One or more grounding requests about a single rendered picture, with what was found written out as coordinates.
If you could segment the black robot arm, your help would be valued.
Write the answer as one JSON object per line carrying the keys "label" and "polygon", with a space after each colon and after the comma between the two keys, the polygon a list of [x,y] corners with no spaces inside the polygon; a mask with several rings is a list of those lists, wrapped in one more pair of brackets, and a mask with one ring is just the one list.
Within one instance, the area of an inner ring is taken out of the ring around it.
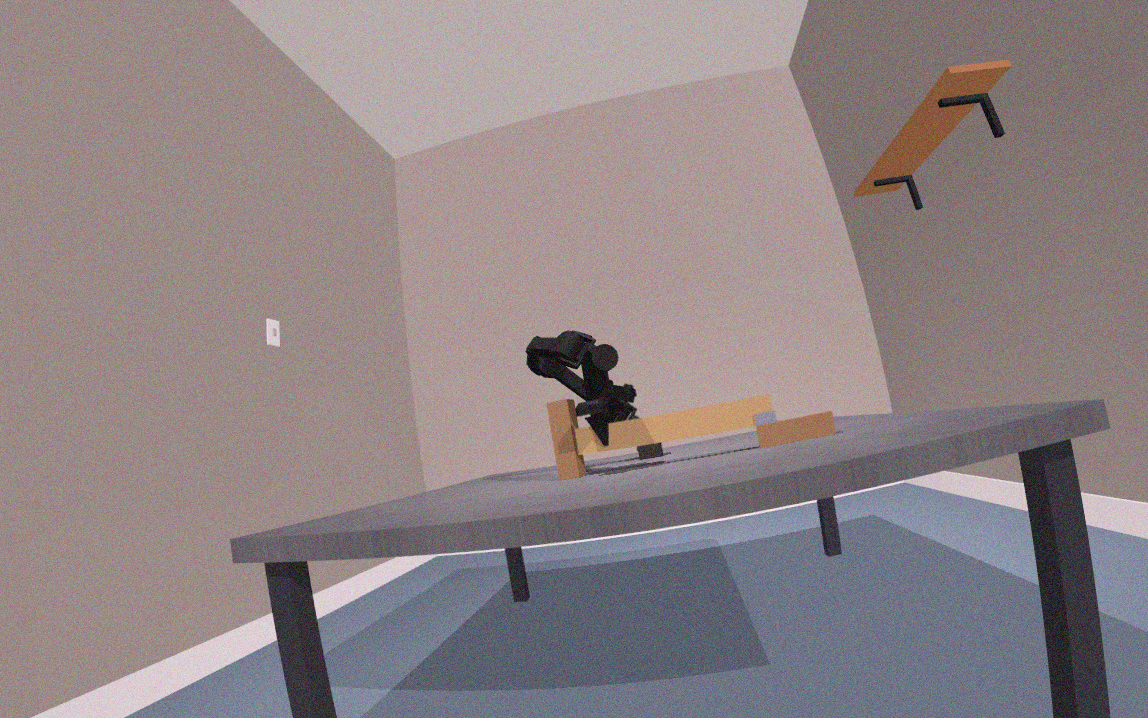
{"label": "black robot arm", "polygon": [[[581,365],[585,379],[608,375],[608,370],[618,363],[618,353],[613,346],[608,343],[595,346],[595,342],[592,335],[577,331],[565,331],[554,338],[535,335],[526,348],[526,364],[533,373],[554,378],[587,402],[585,388],[582,388],[584,380],[567,366],[577,369]],[[625,411],[616,412],[619,415],[614,423],[627,420],[630,414],[628,420],[639,418],[635,416],[638,409],[630,404],[637,396],[633,385],[616,386],[611,380],[611,384],[605,384],[603,389],[603,397],[608,400],[608,396],[614,397],[615,402],[620,400],[625,403]]]}

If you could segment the long wooden rail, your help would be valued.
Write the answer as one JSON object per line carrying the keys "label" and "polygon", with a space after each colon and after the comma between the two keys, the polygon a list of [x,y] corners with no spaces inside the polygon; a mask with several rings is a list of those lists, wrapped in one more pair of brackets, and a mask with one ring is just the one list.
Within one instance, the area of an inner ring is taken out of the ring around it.
{"label": "long wooden rail", "polygon": [[608,424],[608,446],[594,429],[575,429],[577,455],[610,451],[689,437],[703,437],[734,429],[757,426],[754,414],[771,410],[770,394],[718,406],[705,406]]}

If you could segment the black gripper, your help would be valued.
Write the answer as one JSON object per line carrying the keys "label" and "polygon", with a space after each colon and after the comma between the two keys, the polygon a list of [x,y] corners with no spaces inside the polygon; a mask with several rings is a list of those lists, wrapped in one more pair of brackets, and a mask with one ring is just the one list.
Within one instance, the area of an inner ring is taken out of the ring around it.
{"label": "black gripper", "polygon": [[590,414],[591,417],[587,417],[585,420],[602,443],[608,446],[608,424],[614,423],[619,415],[616,412],[625,411],[625,403],[620,400],[615,402],[614,397],[608,396],[608,400],[603,397],[605,384],[611,384],[608,375],[585,378],[582,388],[585,388],[587,402],[577,403],[575,409],[577,417]]}

